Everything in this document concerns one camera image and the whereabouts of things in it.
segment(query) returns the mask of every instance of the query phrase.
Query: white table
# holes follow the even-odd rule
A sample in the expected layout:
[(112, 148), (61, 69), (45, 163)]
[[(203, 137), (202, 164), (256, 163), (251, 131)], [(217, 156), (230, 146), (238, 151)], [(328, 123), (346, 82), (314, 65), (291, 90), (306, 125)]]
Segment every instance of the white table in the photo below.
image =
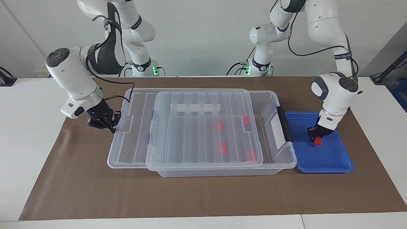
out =
[[(368, 78), (360, 78), (359, 85), (364, 93), (352, 111), (407, 202), (407, 114), (384, 86)], [(407, 228), (406, 212), (16, 222), (61, 129), (65, 117), (59, 109), (66, 98), (53, 79), (18, 79), (13, 87), (0, 88), (0, 229)]]

